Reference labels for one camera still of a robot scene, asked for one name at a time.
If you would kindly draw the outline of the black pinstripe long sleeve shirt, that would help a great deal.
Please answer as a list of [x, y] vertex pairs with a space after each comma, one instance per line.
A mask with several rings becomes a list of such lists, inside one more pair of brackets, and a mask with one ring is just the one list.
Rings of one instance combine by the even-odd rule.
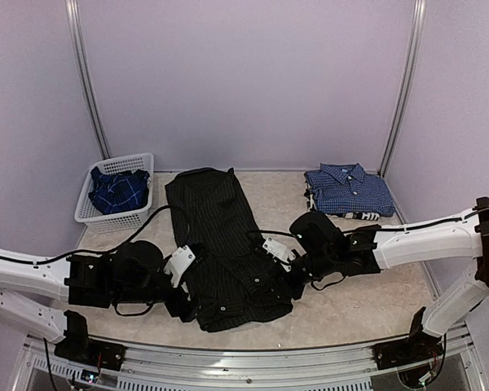
[[261, 253], [264, 239], [233, 169], [182, 172], [165, 193], [176, 244], [200, 251], [183, 279], [201, 330], [267, 323], [292, 311], [283, 269]]

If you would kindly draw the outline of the black white printed shirt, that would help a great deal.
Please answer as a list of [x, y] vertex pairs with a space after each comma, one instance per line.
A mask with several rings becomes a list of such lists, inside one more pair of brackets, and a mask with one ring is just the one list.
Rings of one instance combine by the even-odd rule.
[[336, 217], [344, 218], [344, 219], [354, 219], [354, 220], [362, 220], [362, 221], [378, 221], [380, 219], [380, 214], [375, 212], [348, 212], [348, 213], [338, 213]]

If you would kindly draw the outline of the blue checked shirt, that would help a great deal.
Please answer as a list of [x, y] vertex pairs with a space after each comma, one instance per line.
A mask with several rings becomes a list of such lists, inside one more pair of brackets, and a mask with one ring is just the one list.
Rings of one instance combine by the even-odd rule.
[[328, 215], [375, 213], [392, 217], [394, 201], [385, 180], [367, 173], [362, 165], [320, 164], [304, 173], [314, 208]]

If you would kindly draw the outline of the white plastic laundry basket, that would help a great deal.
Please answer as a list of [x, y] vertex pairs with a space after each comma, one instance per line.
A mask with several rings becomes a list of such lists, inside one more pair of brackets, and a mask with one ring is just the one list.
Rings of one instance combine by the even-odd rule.
[[[141, 169], [150, 173], [149, 194], [147, 204], [137, 210], [103, 215], [90, 202], [88, 193], [92, 190], [92, 179], [90, 172], [98, 168], [102, 174], [117, 174], [126, 170], [135, 171]], [[128, 156], [111, 158], [94, 163], [84, 179], [78, 196], [77, 206], [74, 212], [76, 222], [84, 224], [91, 231], [106, 233], [123, 231], [140, 227], [146, 220], [149, 209], [152, 206], [154, 155], [151, 153], [139, 153]]]

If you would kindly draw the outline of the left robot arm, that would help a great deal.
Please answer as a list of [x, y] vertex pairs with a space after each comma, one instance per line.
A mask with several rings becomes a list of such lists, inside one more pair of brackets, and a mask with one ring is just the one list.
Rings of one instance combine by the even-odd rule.
[[117, 310], [162, 304], [173, 318], [195, 318], [198, 299], [184, 275], [203, 248], [183, 245], [169, 256], [134, 235], [109, 250], [77, 249], [54, 257], [0, 248], [0, 288], [31, 292], [70, 305]]

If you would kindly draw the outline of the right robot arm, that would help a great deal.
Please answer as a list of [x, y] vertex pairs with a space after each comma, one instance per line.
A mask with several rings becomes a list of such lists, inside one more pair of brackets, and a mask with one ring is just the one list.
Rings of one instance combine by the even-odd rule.
[[347, 234], [320, 212], [305, 213], [290, 227], [305, 250], [295, 257], [285, 280], [295, 292], [335, 273], [343, 277], [378, 274], [396, 266], [444, 258], [474, 263], [432, 305], [413, 318], [400, 353], [416, 362], [473, 308], [489, 297], [489, 198], [471, 209], [428, 222], [365, 226]]

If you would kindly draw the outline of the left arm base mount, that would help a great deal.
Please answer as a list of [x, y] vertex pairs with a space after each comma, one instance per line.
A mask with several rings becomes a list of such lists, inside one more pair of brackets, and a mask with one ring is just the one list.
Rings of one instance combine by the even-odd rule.
[[126, 355], [122, 344], [93, 339], [89, 336], [86, 318], [78, 312], [65, 310], [66, 328], [63, 340], [55, 344], [55, 355], [97, 369], [120, 371]]

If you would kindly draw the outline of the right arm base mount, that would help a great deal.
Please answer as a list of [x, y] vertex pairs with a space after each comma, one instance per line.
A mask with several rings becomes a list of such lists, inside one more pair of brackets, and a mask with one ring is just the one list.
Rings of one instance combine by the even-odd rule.
[[425, 307], [415, 313], [408, 335], [390, 342], [381, 342], [372, 347], [378, 370], [401, 367], [434, 357], [442, 356], [443, 347], [441, 336], [430, 336], [423, 330], [422, 319]]

